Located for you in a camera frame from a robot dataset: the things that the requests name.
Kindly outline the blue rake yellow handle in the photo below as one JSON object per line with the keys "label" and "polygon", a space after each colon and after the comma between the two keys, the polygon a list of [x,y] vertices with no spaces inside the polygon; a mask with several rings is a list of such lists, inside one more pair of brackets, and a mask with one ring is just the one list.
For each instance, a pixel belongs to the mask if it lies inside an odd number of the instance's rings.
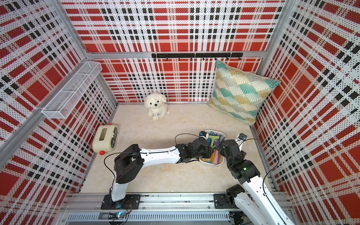
{"label": "blue rake yellow handle", "polygon": [[205,163],[210,163],[210,164],[213,163],[213,161],[210,158],[201,158],[201,161],[205,162]]}

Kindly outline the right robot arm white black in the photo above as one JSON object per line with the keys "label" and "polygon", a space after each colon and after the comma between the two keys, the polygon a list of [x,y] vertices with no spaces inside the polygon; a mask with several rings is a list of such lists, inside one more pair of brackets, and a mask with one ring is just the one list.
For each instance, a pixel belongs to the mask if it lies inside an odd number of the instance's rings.
{"label": "right robot arm white black", "polygon": [[230,205],[240,209],[254,225],[293,225],[294,222],[283,211],[263,178],[241,150],[245,142],[241,139],[225,140],[217,150],[226,159],[226,165],[239,185],[226,190]]}

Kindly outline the purple rake pink handle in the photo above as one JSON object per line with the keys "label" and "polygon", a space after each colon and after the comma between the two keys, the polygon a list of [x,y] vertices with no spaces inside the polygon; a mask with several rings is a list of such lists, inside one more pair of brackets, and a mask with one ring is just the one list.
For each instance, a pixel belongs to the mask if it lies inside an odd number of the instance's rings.
{"label": "purple rake pink handle", "polygon": [[220,145],[220,140],[218,139],[217,141],[214,142],[214,145],[215,145],[215,157],[214,157],[214,160],[213,160],[213,165],[217,165],[218,164],[218,161],[219,161],[219,151],[218,151],[218,148],[219,148],[219,145]]}

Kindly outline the white plastic storage box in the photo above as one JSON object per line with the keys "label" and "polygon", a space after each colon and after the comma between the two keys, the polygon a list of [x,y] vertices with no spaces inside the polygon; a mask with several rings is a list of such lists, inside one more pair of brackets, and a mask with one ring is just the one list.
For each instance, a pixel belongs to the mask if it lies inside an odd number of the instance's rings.
{"label": "white plastic storage box", "polygon": [[[224,140],[226,140],[226,136],[222,133],[222,132],[220,132],[220,131],[215,131],[215,130],[205,130],[205,132],[209,135],[209,136],[219,136],[220,137],[220,143],[222,142],[222,141],[224,141]],[[210,157],[210,159],[213,161],[214,160],[214,157],[215,157],[215,146],[213,146],[213,147],[211,147],[213,150],[214,150],[214,152],[213,152],[213,154],[211,155],[211,157]],[[210,163],[205,163],[205,162],[202,162],[201,160],[200,160],[200,162],[201,163],[204,163],[204,164],[206,164],[206,165],[209,165],[209,166],[214,166],[214,167],[219,167],[220,165],[222,165],[224,162],[225,162],[225,158],[222,156],[222,155],[220,155],[220,153],[219,153],[219,161],[218,161],[218,164],[217,165],[213,165],[213,163],[212,164],[210,164]]]}

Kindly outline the light green rake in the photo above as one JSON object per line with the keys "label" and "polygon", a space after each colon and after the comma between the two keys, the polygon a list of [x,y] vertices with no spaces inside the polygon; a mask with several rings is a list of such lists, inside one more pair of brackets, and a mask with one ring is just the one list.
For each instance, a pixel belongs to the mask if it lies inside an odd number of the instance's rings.
{"label": "light green rake", "polygon": [[207,138],[207,142],[211,147],[215,146],[215,143],[218,143],[219,140],[220,140],[219,136],[209,136]]}

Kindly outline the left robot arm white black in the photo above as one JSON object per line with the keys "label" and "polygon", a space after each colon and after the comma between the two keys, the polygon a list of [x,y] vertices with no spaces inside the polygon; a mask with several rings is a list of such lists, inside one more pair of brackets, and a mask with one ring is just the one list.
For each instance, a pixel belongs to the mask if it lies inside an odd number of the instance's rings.
{"label": "left robot arm white black", "polygon": [[113,202],[126,196],[128,184],[141,171],[149,166],[160,164],[189,163],[201,158],[211,158],[213,148],[207,140],[199,137],[188,144],[177,144],[164,149],[144,149],[132,144],[114,159],[114,181],[110,191]]}

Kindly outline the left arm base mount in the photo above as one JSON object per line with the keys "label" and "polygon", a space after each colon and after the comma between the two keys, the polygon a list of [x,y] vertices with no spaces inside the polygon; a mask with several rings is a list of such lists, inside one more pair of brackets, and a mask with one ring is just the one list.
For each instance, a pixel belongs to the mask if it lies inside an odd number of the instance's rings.
{"label": "left arm base mount", "polygon": [[102,201],[102,210],[137,210],[139,208],[141,195],[125,195],[125,198],[114,202],[111,199],[111,194],[104,196]]}

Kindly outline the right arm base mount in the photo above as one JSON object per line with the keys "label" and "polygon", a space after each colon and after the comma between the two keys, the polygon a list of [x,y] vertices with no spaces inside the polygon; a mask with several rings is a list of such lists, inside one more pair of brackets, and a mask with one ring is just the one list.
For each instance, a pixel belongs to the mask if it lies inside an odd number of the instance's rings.
{"label": "right arm base mount", "polygon": [[238,194],[245,193],[245,189],[239,184],[234,185],[226,190],[224,194],[214,194],[214,205],[216,209],[235,209],[234,199]]}

